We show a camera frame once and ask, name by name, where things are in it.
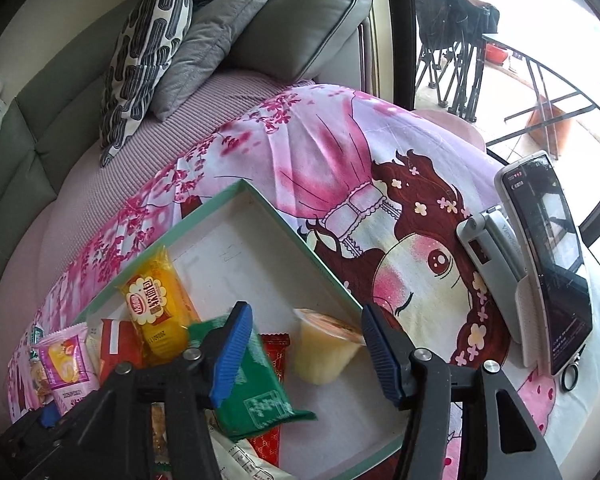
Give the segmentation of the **dark green snack packet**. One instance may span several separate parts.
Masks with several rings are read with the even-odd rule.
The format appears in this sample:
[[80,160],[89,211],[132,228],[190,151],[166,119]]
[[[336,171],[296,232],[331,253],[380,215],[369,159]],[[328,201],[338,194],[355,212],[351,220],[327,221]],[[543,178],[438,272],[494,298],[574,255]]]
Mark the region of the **dark green snack packet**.
[[237,441],[255,437],[266,430],[263,401],[274,391],[282,401],[279,425],[317,419],[313,412],[296,410],[292,406],[283,384],[278,382],[261,338],[253,328],[230,395],[217,408],[211,408],[224,436]]

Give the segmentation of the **yellow cake snack packet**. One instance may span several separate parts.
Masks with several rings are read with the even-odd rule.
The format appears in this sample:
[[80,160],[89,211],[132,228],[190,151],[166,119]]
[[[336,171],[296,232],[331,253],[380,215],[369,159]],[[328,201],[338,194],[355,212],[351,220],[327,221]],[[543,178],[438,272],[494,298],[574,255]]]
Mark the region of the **yellow cake snack packet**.
[[188,328],[200,316],[166,246],[137,266],[118,291],[152,362],[169,362],[188,347]]

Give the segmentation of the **red snack bag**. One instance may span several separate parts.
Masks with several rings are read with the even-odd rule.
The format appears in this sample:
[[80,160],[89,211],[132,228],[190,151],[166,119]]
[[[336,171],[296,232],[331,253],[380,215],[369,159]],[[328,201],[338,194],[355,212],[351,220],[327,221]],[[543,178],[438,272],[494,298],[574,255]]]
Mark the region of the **red snack bag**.
[[108,375],[123,362],[130,362],[136,368],[142,368],[143,348],[131,321],[102,320],[102,338],[100,338],[100,374],[103,382]]

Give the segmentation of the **red snack packet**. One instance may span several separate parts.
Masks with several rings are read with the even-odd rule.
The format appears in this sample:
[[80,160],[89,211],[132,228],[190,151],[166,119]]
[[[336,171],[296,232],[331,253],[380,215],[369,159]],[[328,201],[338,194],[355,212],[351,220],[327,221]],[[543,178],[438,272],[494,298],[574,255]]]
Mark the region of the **red snack packet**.
[[[286,350],[290,346],[288,334],[261,335],[263,349],[272,363],[273,370],[282,384],[286,370]],[[251,446],[262,460],[273,466],[279,465],[280,429],[279,421],[282,417],[282,401],[276,391],[268,394],[263,401],[264,421],[266,430],[255,437],[248,439]]]

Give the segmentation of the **white printed snack packet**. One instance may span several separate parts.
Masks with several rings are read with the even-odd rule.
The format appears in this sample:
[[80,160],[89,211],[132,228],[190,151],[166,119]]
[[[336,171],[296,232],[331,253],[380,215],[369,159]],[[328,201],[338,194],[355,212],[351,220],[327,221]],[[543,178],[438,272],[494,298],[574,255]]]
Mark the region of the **white printed snack packet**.
[[294,476],[262,460],[246,441],[234,443],[213,426],[208,426],[222,479],[289,480]]

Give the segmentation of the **yellow jelly cup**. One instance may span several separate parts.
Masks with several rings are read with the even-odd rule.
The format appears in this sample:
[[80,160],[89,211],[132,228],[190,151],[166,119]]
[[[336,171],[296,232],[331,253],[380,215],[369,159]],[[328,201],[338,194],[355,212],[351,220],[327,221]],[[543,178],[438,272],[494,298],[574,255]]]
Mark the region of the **yellow jelly cup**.
[[350,324],[311,309],[294,309],[300,323],[294,352],[294,370],[309,384],[334,382],[348,366],[365,340]]

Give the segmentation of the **pink snack packet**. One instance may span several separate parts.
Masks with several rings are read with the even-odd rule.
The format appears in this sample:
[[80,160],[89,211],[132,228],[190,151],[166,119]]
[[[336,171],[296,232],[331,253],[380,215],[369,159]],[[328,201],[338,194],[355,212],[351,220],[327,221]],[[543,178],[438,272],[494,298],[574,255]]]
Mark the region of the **pink snack packet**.
[[87,324],[79,323],[49,334],[33,346],[61,416],[99,388],[85,344],[87,332]]

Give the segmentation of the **orange beige snack packet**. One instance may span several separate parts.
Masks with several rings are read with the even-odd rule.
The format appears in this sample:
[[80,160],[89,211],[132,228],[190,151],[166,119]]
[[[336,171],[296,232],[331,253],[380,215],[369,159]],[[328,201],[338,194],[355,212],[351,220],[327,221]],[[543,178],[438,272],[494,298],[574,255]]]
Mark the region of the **orange beige snack packet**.
[[32,386],[38,403],[44,405],[50,398],[50,383],[47,380],[42,361],[38,356],[29,360]]

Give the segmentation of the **green white corn snack packet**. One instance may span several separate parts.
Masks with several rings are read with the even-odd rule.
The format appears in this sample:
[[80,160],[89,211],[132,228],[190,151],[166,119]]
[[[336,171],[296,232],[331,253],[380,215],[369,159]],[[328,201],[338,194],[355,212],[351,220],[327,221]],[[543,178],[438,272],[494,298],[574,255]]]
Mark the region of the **green white corn snack packet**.
[[36,362],[40,359],[38,355],[38,344],[44,338],[45,332],[41,326],[34,324],[29,332],[29,360]]

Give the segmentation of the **grey phone stand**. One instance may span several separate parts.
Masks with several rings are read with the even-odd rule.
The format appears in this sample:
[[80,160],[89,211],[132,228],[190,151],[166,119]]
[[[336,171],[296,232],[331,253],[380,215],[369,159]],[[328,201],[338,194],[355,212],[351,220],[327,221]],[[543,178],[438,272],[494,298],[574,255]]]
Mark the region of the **grey phone stand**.
[[522,261],[516,234],[505,211],[495,205],[473,214],[456,227],[456,236],[500,309],[524,366],[550,371],[541,327],[542,302]]

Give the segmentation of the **pink cartoon print blanket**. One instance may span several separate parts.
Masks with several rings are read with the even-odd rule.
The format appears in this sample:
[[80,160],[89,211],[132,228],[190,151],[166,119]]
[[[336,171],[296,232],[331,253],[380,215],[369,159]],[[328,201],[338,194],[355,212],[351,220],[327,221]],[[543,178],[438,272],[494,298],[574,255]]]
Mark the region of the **pink cartoon print blanket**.
[[600,265],[588,262],[594,332],[579,385],[524,367],[498,308],[455,235],[493,205],[496,161],[422,113],[332,84],[288,89],[201,140],[193,111],[146,122],[100,166],[84,154],[16,249],[0,307],[19,335],[7,367],[12,418],[38,406],[34,330],[68,326],[145,248],[238,180],[257,188],[359,302],[460,366],[500,361],[556,460],[600,392]]

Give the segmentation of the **smartphone on stand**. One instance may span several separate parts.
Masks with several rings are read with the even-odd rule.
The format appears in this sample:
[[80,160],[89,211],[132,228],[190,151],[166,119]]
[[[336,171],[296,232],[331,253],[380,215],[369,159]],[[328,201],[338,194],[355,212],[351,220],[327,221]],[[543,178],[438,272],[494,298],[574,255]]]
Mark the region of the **smartphone on stand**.
[[524,264],[515,292],[522,359],[557,377],[593,330],[581,235],[545,152],[501,168],[494,185]]

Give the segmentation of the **plain grey pillow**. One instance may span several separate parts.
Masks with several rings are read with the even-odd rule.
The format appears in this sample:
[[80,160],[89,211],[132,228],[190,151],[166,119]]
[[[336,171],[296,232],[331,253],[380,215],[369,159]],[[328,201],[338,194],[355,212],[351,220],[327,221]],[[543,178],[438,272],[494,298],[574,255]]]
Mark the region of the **plain grey pillow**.
[[212,0],[196,11],[150,103],[151,113],[165,122],[192,96],[230,52],[232,45],[268,0]]

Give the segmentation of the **black white patterned pillow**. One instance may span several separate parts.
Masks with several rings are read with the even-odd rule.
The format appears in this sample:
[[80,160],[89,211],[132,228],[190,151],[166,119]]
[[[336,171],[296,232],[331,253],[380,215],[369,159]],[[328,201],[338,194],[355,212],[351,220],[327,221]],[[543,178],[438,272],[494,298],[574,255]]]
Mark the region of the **black white patterned pillow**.
[[107,166],[140,128],[192,15],[193,0],[140,0],[126,18],[105,73],[100,166]]

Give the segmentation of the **folding chair on balcony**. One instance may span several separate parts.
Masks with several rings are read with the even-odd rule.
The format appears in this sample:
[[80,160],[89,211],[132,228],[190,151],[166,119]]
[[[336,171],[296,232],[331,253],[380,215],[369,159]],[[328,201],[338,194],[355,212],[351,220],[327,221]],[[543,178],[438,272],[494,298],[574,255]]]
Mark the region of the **folding chair on balcony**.
[[500,11],[483,0],[414,0],[419,52],[416,86],[424,79],[447,112],[475,122],[486,62],[486,34]]

